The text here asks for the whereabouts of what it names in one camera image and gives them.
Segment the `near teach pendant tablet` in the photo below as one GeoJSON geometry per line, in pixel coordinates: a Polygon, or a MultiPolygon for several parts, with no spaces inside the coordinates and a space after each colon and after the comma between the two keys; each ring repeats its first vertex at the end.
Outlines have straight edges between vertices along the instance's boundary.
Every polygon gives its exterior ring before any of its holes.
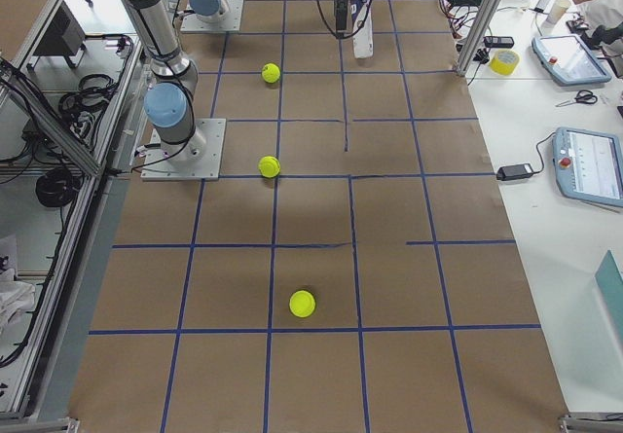
{"type": "Polygon", "coordinates": [[[552,149],[556,183],[565,197],[622,207],[622,149],[616,135],[559,127],[552,149]]]}

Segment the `yellow tape roll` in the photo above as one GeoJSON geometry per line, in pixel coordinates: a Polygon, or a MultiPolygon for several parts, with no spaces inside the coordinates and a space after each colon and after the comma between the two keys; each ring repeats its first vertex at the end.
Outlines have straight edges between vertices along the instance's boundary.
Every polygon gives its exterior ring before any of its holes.
{"type": "Polygon", "coordinates": [[[507,49],[500,49],[494,53],[490,67],[498,75],[510,76],[519,62],[520,57],[517,53],[507,49]]]}

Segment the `teach pendant tablet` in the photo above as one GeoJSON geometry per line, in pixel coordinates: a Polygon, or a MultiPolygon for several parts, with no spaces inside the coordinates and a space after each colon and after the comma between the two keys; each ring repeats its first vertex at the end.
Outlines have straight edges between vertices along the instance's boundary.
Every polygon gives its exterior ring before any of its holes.
{"type": "Polygon", "coordinates": [[[531,49],[560,86],[604,84],[611,80],[610,74],[575,34],[534,37],[531,49]]]}
{"type": "Polygon", "coordinates": [[[565,197],[622,207],[622,149],[616,135],[559,127],[552,149],[556,183],[565,197]]]}

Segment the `aluminium frame post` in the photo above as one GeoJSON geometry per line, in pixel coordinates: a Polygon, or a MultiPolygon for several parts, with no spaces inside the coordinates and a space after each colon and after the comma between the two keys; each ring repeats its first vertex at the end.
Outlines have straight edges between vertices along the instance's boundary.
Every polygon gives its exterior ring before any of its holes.
{"type": "Polygon", "coordinates": [[[463,42],[458,61],[455,66],[456,73],[463,77],[466,75],[467,68],[470,65],[473,56],[476,53],[482,39],[485,35],[497,6],[501,0],[483,0],[477,15],[473,21],[470,31],[463,42]]]}

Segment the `black handled scissors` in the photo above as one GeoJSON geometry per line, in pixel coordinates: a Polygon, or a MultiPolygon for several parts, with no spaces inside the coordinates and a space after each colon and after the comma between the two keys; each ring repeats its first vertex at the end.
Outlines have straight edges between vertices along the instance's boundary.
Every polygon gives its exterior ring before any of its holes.
{"type": "Polygon", "coordinates": [[[566,107],[573,104],[595,105],[597,102],[598,97],[591,90],[579,90],[573,98],[556,104],[556,107],[566,107]]]}

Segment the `brown paper mat blue grid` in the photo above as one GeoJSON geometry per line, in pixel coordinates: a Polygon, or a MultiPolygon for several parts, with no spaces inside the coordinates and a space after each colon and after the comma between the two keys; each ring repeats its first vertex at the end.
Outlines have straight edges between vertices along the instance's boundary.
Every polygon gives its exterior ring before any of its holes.
{"type": "Polygon", "coordinates": [[[215,182],[133,175],[69,411],[84,432],[554,432],[565,410],[438,0],[183,38],[215,182]],[[280,80],[266,83],[266,63],[280,80]],[[276,157],[276,178],[258,161],[276,157]],[[294,316],[297,290],[316,301],[294,316]]]}

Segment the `blue white tennis ball can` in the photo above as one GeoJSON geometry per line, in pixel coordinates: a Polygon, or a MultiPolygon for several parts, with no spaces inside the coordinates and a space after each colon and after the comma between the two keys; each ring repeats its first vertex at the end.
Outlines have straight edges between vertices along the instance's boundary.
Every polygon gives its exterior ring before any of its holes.
{"type": "Polygon", "coordinates": [[[371,0],[349,0],[352,21],[353,53],[356,59],[371,58],[374,54],[374,33],[371,0]]]}

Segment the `far teach pendant tablet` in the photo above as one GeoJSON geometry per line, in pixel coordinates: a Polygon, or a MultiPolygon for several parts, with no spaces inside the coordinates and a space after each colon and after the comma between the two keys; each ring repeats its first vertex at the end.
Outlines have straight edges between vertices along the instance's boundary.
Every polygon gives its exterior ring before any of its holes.
{"type": "Polygon", "coordinates": [[[534,37],[531,49],[560,86],[604,84],[611,80],[610,74],[575,34],[534,37]]]}

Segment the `tennis ball centre left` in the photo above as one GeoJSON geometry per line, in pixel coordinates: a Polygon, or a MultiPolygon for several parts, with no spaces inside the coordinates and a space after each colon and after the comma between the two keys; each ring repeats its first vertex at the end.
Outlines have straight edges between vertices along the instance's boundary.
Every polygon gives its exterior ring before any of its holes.
{"type": "Polygon", "coordinates": [[[316,307],[316,301],[314,295],[308,290],[297,290],[289,299],[290,312],[299,318],[310,317],[316,307]]]}

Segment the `person in white coat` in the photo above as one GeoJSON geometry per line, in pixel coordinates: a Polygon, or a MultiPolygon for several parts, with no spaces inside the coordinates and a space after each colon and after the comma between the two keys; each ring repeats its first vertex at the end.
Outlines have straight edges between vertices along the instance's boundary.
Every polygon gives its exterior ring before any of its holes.
{"type": "Polygon", "coordinates": [[[590,47],[601,48],[622,78],[622,0],[571,0],[588,25],[584,37],[590,47]]]}

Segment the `paper cup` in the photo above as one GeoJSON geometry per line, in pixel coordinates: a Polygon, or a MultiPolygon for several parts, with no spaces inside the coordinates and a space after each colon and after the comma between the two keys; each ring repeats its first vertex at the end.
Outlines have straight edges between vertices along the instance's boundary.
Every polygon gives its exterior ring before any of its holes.
{"type": "Polygon", "coordinates": [[[555,25],[566,14],[571,5],[570,0],[554,0],[546,21],[555,25]]]}

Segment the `teal folder corner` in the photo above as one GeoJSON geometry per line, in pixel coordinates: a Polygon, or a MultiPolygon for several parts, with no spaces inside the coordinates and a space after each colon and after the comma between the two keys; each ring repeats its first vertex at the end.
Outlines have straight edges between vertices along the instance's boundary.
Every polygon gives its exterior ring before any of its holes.
{"type": "Polygon", "coordinates": [[[610,250],[605,252],[595,278],[611,318],[622,322],[622,274],[610,250]]]}

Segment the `black remote phone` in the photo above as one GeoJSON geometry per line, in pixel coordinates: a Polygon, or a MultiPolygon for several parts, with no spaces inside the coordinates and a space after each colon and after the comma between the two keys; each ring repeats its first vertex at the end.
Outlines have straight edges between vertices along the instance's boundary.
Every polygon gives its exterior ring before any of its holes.
{"type": "Polygon", "coordinates": [[[512,49],[515,42],[511,36],[485,36],[483,44],[488,49],[512,49]]]}

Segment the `tennis ball near far base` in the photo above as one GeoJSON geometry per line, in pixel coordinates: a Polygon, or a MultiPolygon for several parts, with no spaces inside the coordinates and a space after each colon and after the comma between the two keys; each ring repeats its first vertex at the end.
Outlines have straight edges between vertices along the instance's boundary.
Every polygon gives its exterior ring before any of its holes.
{"type": "Polygon", "coordinates": [[[280,80],[280,68],[272,62],[266,63],[261,70],[262,79],[268,84],[274,84],[280,80]]]}

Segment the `black power adapter brick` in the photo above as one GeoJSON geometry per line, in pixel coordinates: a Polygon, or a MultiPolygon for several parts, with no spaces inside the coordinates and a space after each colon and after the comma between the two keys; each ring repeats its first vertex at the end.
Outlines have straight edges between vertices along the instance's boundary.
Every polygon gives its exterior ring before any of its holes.
{"type": "Polygon", "coordinates": [[[495,174],[498,181],[524,180],[532,176],[534,176],[534,170],[529,163],[503,165],[495,174]]]}

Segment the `tennis ball with black print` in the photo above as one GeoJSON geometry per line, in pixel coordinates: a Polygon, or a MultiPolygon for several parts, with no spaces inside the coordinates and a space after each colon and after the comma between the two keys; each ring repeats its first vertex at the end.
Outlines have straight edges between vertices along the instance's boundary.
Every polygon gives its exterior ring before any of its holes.
{"type": "Polygon", "coordinates": [[[264,156],[258,161],[258,170],[264,178],[276,178],[281,171],[280,162],[274,156],[264,156]]]}

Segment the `white crumpled cloth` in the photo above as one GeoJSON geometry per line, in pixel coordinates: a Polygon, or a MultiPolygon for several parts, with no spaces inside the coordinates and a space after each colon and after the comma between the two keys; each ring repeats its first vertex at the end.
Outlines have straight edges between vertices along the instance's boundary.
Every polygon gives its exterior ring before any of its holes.
{"type": "Polygon", "coordinates": [[[35,308],[35,285],[18,278],[18,241],[1,238],[1,349],[18,341],[21,320],[35,308]]]}

